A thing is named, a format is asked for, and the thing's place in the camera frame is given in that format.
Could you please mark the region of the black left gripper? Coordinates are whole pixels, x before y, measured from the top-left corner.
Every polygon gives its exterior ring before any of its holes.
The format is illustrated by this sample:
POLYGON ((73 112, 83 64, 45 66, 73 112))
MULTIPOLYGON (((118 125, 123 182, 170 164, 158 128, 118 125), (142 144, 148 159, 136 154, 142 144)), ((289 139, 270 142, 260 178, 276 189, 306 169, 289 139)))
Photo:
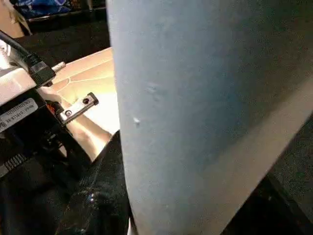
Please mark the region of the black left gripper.
POLYGON ((0 176, 28 160, 38 160, 56 176, 75 177, 73 134, 54 117, 0 118, 0 176))

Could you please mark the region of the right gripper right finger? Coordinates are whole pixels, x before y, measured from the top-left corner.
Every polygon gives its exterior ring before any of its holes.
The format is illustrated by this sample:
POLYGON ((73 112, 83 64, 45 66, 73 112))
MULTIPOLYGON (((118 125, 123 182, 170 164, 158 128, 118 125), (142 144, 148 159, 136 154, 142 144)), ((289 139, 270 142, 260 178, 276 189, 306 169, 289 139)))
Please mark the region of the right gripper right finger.
POLYGON ((223 235, 311 235, 313 223, 273 177, 266 176, 223 235))

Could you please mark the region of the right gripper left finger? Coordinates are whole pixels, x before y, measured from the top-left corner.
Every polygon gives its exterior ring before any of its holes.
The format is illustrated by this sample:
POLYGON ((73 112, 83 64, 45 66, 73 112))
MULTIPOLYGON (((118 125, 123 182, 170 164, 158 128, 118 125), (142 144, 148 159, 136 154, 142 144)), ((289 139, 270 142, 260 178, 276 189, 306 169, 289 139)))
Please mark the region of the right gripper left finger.
POLYGON ((125 235, 130 203, 120 132, 113 134, 71 196, 58 235, 125 235))

